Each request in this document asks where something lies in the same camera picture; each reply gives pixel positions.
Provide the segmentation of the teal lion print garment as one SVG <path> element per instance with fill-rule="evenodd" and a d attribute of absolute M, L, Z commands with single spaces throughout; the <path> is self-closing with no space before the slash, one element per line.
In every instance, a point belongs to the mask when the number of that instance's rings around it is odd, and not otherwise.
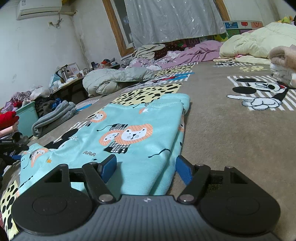
<path fill-rule="evenodd" d="M 21 158 L 23 193 L 60 164 L 81 168 L 115 155 L 117 167 L 107 181 L 114 196 L 164 195 L 175 174 L 190 97 L 162 95 L 150 103 L 108 104 L 56 149 L 33 144 Z"/>

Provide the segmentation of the beige crumpled clothes pile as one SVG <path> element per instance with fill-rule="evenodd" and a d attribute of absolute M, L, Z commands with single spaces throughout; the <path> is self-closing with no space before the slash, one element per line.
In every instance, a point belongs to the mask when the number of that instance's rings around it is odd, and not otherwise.
<path fill-rule="evenodd" d="M 143 45 L 137 48 L 133 54 L 132 58 L 145 58 L 151 60 L 154 58 L 155 52 L 162 50 L 165 48 L 164 44 L 150 44 L 150 45 Z"/>

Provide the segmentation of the red garment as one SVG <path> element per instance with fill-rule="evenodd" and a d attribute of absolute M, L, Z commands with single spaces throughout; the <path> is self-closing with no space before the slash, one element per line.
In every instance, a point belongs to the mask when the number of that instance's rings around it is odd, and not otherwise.
<path fill-rule="evenodd" d="M 19 120 L 15 111 L 8 111 L 0 114 L 0 130 L 13 126 Z"/>

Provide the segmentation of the teal plastic storage bin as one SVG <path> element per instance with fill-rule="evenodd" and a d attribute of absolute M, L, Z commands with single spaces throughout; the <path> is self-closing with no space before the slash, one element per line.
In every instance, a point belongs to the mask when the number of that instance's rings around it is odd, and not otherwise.
<path fill-rule="evenodd" d="M 35 102 L 30 102 L 19 108 L 16 115 L 19 117 L 18 131 L 24 136 L 32 137 L 32 126 L 39 119 L 35 109 Z"/>

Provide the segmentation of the folded grey sweatpants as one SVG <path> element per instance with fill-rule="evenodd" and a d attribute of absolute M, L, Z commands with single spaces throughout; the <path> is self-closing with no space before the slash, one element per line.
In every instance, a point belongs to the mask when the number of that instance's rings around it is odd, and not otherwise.
<path fill-rule="evenodd" d="M 46 133 L 52 131 L 62 123 L 66 122 L 76 114 L 76 104 L 66 100 L 59 104 L 56 109 L 45 116 L 39 118 L 32 125 L 32 134 L 40 138 Z"/>

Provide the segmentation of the dark side table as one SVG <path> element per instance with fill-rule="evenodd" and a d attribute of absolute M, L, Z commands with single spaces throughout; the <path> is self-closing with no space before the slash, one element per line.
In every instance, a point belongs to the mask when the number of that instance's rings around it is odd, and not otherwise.
<path fill-rule="evenodd" d="M 78 104 L 89 98 L 88 92 L 83 87 L 84 77 L 78 78 L 72 82 L 68 82 L 67 85 L 53 91 L 50 95 L 51 99 L 60 98 L 67 102 L 74 102 Z"/>

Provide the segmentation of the grey puffer jacket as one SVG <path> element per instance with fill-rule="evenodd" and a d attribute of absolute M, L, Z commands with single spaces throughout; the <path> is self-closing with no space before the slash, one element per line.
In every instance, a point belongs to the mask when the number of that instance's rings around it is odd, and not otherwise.
<path fill-rule="evenodd" d="M 109 95 L 125 88 L 133 82 L 145 82 L 153 79 L 154 72 L 143 67 L 127 69 L 97 69 L 89 72 L 83 78 L 83 87 L 89 97 Z"/>

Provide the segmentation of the purple floral duvet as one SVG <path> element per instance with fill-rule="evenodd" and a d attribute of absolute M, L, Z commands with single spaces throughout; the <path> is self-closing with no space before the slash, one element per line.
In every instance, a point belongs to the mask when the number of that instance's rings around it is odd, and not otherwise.
<path fill-rule="evenodd" d="M 135 60 L 130 62 L 126 69 L 132 67 L 144 67 L 156 71 L 190 63 L 208 62 L 219 57 L 219 51 L 222 45 L 222 42 L 208 40 L 184 51 L 168 51 L 166 56 L 159 60 L 135 58 Z"/>

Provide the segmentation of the cream puffer quilt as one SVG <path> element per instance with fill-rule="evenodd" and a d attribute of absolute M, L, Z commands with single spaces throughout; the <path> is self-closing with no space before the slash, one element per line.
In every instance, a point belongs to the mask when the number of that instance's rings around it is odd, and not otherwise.
<path fill-rule="evenodd" d="M 269 53 L 279 46 L 295 45 L 295 26 L 273 22 L 257 30 L 234 35 L 220 48 L 221 58 L 236 62 L 269 65 Z"/>

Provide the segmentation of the white air conditioner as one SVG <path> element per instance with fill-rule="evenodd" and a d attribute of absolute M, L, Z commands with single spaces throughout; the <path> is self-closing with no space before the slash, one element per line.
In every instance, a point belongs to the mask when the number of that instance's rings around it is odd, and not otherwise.
<path fill-rule="evenodd" d="M 22 0 L 16 8 L 16 20 L 57 15 L 61 9 L 61 0 Z"/>

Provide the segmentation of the folded beige pink garment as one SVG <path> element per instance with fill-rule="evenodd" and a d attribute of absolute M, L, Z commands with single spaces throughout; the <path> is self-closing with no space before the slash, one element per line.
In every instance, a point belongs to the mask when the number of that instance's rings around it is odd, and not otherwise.
<path fill-rule="evenodd" d="M 288 87 L 295 89 L 295 45 L 273 48 L 269 53 L 269 58 L 271 60 L 271 75 Z"/>

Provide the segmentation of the colourful foam play mat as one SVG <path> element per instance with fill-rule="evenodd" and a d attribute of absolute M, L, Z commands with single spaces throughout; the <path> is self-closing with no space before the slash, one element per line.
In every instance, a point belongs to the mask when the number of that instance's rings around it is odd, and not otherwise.
<path fill-rule="evenodd" d="M 173 44 L 182 48 L 186 48 L 186 47 L 194 47 L 196 44 L 199 44 L 201 42 L 208 41 L 208 40 L 225 42 L 234 35 L 240 35 L 240 34 L 243 34 L 244 32 L 249 32 L 251 30 L 256 30 L 263 27 L 263 23 L 257 22 L 257 21 L 224 21 L 223 23 L 226 29 L 226 32 L 223 34 L 176 40 L 176 41 L 173 41 Z"/>

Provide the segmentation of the grey star curtain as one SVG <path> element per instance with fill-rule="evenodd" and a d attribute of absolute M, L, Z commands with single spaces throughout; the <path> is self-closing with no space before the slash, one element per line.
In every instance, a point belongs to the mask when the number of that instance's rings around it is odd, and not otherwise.
<path fill-rule="evenodd" d="M 133 45 L 139 48 L 226 32 L 214 1 L 125 1 Z"/>

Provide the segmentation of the yellow plush toy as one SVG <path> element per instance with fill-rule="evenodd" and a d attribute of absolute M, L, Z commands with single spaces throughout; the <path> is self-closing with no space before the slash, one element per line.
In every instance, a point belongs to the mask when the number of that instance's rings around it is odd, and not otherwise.
<path fill-rule="evenodd" d="M 285 23 L 285 24 L 291 24 L 292 22 L 293 22 L 292 16 L 285 16 L 278 21 L 278 23 Z"/>

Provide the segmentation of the wooden window frame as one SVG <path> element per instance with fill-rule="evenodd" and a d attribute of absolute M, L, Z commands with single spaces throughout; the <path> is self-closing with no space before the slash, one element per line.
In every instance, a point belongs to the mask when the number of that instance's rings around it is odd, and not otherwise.
<path fill-rule="evenodd" d="M 128 44 L 127 41 L 125 40 L 125 33 L 123 31 L 123 28 L 120 27 L 121 21 L 118 21 L 115 14 L 115 4 L 113 3 L 114 1 L 103 0 L 102 2 L 105 8 L 105 11 L 107 13 L 108 20 L 110 22 L 112 32 L 115 37 L 119 54 L 121 58 L 124 58 L 129 54 L 131 54 L 134 51 L 134 48 L 132 44 Z M 224 1 L 217 0 L 217 1 L 214 1 L 214 3 L 222 20 L 230 21 L 230 17 L 229 17 L 227 8 L 224 4 Z"/>

